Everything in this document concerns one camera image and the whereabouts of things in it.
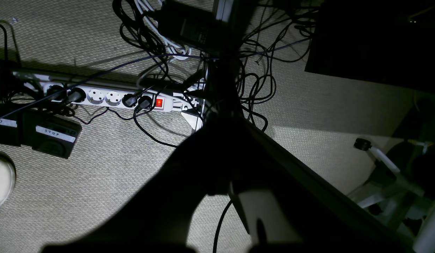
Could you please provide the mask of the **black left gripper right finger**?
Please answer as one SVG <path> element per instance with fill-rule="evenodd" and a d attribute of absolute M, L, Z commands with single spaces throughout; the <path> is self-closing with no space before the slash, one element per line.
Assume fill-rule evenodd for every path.
<path fill-rule="evenodd" d="M 230 198 L 251 237 L 251 253 L 413 252 L 246 120 L 232 127 L 248 158 L 233 172 Z"/>

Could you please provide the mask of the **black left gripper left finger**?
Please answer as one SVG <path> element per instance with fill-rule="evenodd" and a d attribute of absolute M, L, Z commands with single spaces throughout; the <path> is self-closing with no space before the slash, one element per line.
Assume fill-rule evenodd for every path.
<path fill-rule="evenodd" d="M 46 245 L 43 253 L 193 253 L 187 246 L 192 216 L 206 195 L 226 194 L 230 141 L 239 120 L 209 120 L 182 142 L 126 205 L 89 234 Z"/>

